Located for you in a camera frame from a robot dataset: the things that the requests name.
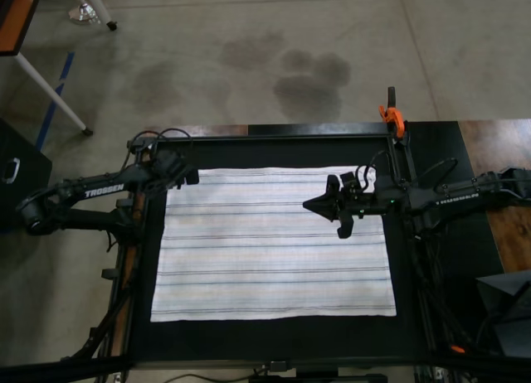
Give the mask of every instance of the white table leg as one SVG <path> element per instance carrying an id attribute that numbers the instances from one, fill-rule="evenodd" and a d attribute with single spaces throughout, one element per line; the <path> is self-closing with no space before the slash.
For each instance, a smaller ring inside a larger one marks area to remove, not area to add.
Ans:
<path id="1" fill-rule="evenodd" d="M 27 74 L 30 75 L 44 91 L 46 91 L 46 93 L 51 97 L 51 99 L 57 105 L 59 105 L 59 108 L 61 108 L 65 112 L 65 114 L 68 115 L 68 117 L 80 127 L 85 136 L 92 135 L 92 130 L 86 127 L 83 121 L 79 119 L 76 113 L 72 111 L 71 108 L 65 103 L 65 101 L 52 89 L 52 87 L 44 80 L 41 74 L 39 74 L 37 70 L 33 68 L 33 65 L 31 65 L 29 61 L 26 60 L 22 53 L 18 53 L 15 56 L 15 60 L 17 60 L 20 66 L 27 72 Z"/>
<path id="2" fill-rule="evenodd" d="M 116 21 L 112 20 L 103 2 L 101 0 L 90 0 L 90 4 L 92 4 L 92 7 L 96 10 L 96 14 L 98 14 L 100 20 L 107 24 L 107 27 L 109 27 L 111 31 L 115 31 L 117 28 Z"/>

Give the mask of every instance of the blue tape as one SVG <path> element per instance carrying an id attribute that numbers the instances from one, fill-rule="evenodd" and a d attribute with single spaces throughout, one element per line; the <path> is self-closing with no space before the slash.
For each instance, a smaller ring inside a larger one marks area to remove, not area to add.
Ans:
<path id="1" fill-rule="evenodd" d="M 63 66 L 63 71 L 61 72 L 60 80 L 66 79 L 68 76 L 68 73 L 70 72 L 70 68 L 72 66 L 72 61 L 74 60 L 74 51 L 70 51 L 68 55 L 66 56 L 65 65 Z M 56 93 L 58 95 L 61 95 L 63 88 L 65 87 L 64 83 L 61 83 L 57 89 Z M 46 115 L 44 116 L 44 122 L 42 122 L 41 131 L 39 132 L 39 136 L 37 137 L 37 142 L 35 143 L 35 147 L 41 151 L 42 146 L 44 145 L 44 140 L 46 139 L 46 135 L 48 134 L 48 129 L 51 125 L 51 120 L 53 119 L 53 114 L 56 112 L 57 104 L 53 101 L 50 102 L 50 105 L 48 105 L 48 110 L 46 111 Z"/>
<path id="2" fill-rule="evenodd" d="M 68 53 L 68 56 L 66 56 L 66 62 L 65 66 L 63 66 L 63 71 L 61 72 L 61 77 L 59 79 L 64 80 L 68 76 L 68 72 L 70 72 L 70 67 L 72 66 L 72 61 L 74 60 L 74 51 L 71 51 Z"/>
<path id="3" fill-rule="evenodd" d="M 56 89 L 56 93 L 58 95 L 61 95 L 63 88 L 65 87 L 64 83 L 61 83 L 59 87 Z M 44 122 L 42 122 L 41 131 L 39 132 L 39 137 L 37 137 L 37 142 L 35 143 L 35 147 L 41 151 L 42 146 L 44 145 L 44 140 L 46 139 L 46 135 L 48 134 L 48 129 L 51 125 L 51 120 L 53 119 L 53 114 L 56 112 L 57 104 L 53 101 L 48 106 L 48 110 L 46 112 L 46 115 L 44 115 Z"/>

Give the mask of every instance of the stand base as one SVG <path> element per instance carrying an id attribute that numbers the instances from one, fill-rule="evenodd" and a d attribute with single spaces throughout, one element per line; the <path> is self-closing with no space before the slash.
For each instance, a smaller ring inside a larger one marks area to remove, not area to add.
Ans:
<path id="1" fill-rule="evenodd" d="M 86 0 L 78 0 L 79 6 L 72 8 L 68 12 L 68 17 L 71 22 L 78 25 L 98 24 L 100 20 L 92 6 Z"/>

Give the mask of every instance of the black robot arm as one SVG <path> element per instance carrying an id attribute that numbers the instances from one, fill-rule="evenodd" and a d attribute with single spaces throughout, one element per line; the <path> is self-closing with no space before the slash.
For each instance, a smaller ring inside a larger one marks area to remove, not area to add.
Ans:
<path id="1" fill-rule="evenodd" d="M 433 188 L 411 183 L 396 184 L 390 176 L 379 176 L 374 192 L 366 192 L 353 173 L 329 176 L 326 192 L 303 203 L 303 207 L 328 220 L 339 220 L 339 238 L 352 234 L 353 216 L 385 215 L 395 210 L 412 218 L 415 235 L 422 236 L 446 222 L 474 211 L 505 206 L 531 206 L 531 171 L 508 168 L 487 172 L 464 182 Z"/>
<path id="2" fill-rule="evenodd" d="M 116 173 L 65 180 L 29 196 L 18 206 L 31 235 L 48 235 L 59 229 L 106 230 L 117 241 L 132 243 L 139 230 L 132 218 L 132 202 L 122 200 L 112 212 L 72 209 L 79 201 L 116 192 L 142 192 L 157 196 L 171 187 L 197 184 L 197 169 L 183 154 L 156 152 L 148 161 L 136 162 Z"/>

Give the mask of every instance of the striped towel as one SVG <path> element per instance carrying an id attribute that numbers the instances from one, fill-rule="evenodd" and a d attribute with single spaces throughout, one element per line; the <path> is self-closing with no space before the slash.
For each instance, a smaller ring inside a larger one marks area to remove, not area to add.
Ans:
<path id="1" fill-rule="evenodd" d="M 355 168 L 203 170 L 168 191 L 151 321 L 396 315 L 382 218 L 340 240 L 302 207 Z"/>

